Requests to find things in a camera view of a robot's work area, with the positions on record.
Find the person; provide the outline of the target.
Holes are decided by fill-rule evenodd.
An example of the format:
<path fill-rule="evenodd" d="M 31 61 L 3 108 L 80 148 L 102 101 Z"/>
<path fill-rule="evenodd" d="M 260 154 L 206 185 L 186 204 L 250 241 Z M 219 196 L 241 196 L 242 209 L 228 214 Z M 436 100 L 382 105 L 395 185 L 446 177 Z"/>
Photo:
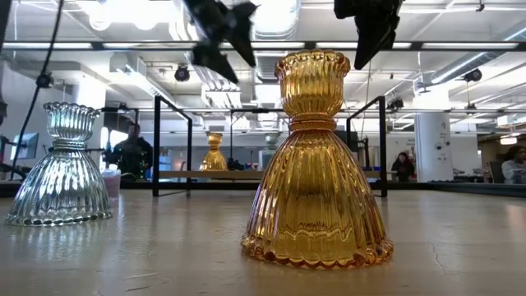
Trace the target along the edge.
<path fill-rule="evenodd" d="M 153 147 L 140 136 L 141 127 L 132 123 L 128 128 L 128 138 L 120 141 L 109 156 L 109 163 L 115 164 L 122 173 L 129 173 L 136 179 L 146 179 L 153 165 Z"/>
<path fill-rule="evenodd" d="M 501 165 L 507 184 L 526 184 L 526 147 L 511 146 Z"/>
<path fill-rule="evenodd" d="M 415 174 L 414 164 L 406 152 L 400 152 L 392 164 L 391 170 L 401 183 L 409 182 Z"/>

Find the white round column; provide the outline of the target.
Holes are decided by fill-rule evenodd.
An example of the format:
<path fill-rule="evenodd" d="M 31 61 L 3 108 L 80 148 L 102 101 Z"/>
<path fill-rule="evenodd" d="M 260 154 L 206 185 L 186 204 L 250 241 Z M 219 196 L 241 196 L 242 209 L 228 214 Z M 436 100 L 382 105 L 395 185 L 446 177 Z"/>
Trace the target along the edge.
<path fill-rule="evenodd" d="M 453 158 L 450 116 L 447 113 L 418 113 L 415 117 L 417 180 L 419 183 L 451 181 Z"/>

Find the computer monitor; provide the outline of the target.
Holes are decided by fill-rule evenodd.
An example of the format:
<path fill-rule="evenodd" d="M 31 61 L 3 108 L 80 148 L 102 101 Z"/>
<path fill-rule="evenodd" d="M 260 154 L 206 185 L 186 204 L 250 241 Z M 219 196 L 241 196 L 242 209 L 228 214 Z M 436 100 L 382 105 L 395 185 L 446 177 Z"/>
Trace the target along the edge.
<path fill-rule="evenodd" d="M 32 160 L 36 157 L 38 148 L 39 133 L 25 133 L 23 137 L 16 135 L 13 139 L 10 160 L 17 156 L 18 160 Z"/>

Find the silver ventilation duct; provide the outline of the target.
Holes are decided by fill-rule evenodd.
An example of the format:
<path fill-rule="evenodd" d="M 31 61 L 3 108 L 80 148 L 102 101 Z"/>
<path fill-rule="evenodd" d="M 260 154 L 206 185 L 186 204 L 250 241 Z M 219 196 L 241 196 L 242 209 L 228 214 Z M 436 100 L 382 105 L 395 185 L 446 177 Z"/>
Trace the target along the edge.
<path fill-rule="evenodd" d="M 257 5 L 252 20 L 259 40 L 287 40 L 295 34 L 301 0 L 251 0 Z"/>

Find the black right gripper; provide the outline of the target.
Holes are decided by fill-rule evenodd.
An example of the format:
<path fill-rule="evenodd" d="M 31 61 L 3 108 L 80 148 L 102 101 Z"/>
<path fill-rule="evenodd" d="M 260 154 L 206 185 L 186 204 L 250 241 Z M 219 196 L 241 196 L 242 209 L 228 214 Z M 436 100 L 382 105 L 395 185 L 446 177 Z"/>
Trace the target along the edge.
<path fill-rule="evenodd" d="M 397 15 L 403 3 L 404 0 L 334 0 L 338 19 L 355 20 L 358 33 L 355 69 L 363 69 L 381 50 L 393 48 L 400 21 Z"/>

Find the amber ribbed glass candle holder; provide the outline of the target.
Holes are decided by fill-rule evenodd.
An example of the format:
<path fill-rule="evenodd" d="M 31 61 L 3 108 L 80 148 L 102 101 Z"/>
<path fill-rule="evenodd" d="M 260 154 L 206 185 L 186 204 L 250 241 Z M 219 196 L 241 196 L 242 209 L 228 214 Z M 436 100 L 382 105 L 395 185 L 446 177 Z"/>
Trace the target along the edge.
<path fill-rule="evenodd" d="M 206 135 L 209 149 L 202 160 L 201 170 L 226 171 L 228 169 L 227 161 L 220 151 L 223 135 L 217 132 L 208 132 Z"/>
<path fill-rule="evenodd" d="M 244 254 L 310 269 L 389 260 L 375 197 L 334 119 L 350 61 L 331 50 L 290 53 L 275 66 L 290 134 L 272 156 L 242 236 Z"/>

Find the black horizontal frame bar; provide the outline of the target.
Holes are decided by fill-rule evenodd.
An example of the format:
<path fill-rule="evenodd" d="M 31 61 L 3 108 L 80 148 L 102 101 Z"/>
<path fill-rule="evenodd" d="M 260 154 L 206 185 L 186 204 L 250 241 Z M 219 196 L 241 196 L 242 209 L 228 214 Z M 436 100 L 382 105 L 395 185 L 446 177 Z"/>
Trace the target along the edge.
<path fill-rule="evenodd" d="M 44 41 L 6 41 L 3 51 L 45 51 L 50 43 Z M 58 51 L 180 51 L 186 52 L 194 47 L 191 41 L 163 42 L 57 42 L 53 48 Z M 356 42 L 332 41 L 253 41 L 251 46 L 256 51 L 293 51 L 297 49 L 333 49 L 354 51 L 358 48 Z M 392 51 L 444 51 L 444 52 L 526 52 L 526 41 L 504 42 L 395 42 Z"/>

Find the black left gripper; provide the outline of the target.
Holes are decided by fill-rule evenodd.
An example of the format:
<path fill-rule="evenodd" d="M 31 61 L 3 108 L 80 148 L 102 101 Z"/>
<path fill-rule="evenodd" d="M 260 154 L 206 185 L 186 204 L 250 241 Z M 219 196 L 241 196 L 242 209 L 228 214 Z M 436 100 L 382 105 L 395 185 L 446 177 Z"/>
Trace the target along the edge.
<path fill-rule="evenodd" d="M 227 7 L 220 0 L 182 0 L 191 23 L 200 34 L 191 50 L 191 63 L 209 68 L 234 84 L 238 83 L 235 71 L 218 48 L 230 43 L 250 66 L 256 65 L 251 46 L 251 15 L 258 8 L 252 2 Z"/>

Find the pink plastic cup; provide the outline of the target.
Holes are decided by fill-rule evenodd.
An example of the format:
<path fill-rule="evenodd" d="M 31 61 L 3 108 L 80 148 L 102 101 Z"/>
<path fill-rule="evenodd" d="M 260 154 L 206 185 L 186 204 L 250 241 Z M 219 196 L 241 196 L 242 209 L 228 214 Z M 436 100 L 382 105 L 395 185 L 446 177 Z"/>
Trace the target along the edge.
<path fill-rule="evenodd" d="M 103 172 L 102 177 L 110 198 L 117 198 L 120 194 L 121 170 L 115 164 L 109 165 Z"/>

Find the black metal shelf frame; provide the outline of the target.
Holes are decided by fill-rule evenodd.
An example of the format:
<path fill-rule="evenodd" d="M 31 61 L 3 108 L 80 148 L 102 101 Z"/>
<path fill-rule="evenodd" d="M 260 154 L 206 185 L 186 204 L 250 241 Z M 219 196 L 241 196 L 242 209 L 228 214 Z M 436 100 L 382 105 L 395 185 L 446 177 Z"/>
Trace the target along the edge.
<path fill-rule="evenodd" d="M 192 177 L 189 175 L 185 176 L 187 180 L 183 185 L 179 187 L 164 186 L 160 185 L 160 171 L 159 171 L 159 156 L 160 156 L 160 117 L 161 117 L 161 104 L 164 103 L 169 106 L 170 111 L 174 111 L 180 115 L 187 122 L 187 173 L 191 171 L 191 147 L 192 147 L 192 128 L 193 120 L 190 118 L 182 109 L 177 108 L 171 101 L 168 101 L 161 95 L 156 95 L 154 98 L 154 168 L 153 168 L 153 179 L 152 179 L 152 193 L 155 197 L 159 196 L 160 189 L 184 189 L 190 191 L 194 189 L 192 185 Z M 381 172 L 380 181 L 377 183 L 377 190 L 381 191 L 380 197 L 388 197 L 388 186 L 387 186 L 387 171 L 386 171 L 386 131 L 385 131 L 385 97 L 383 95 L 377 96 L 371 102 L 366 103 L 364 107 L 361 107 L 358 111 L 350 115 L 346 119 L 346 139 L 350 140 L 350 123 L 353 118 L 356 118 L 360 113 L 364 113 L 367 109 L 372 107 L 374 104 L 379 104 L 379 124 L 381 128 Z"/>

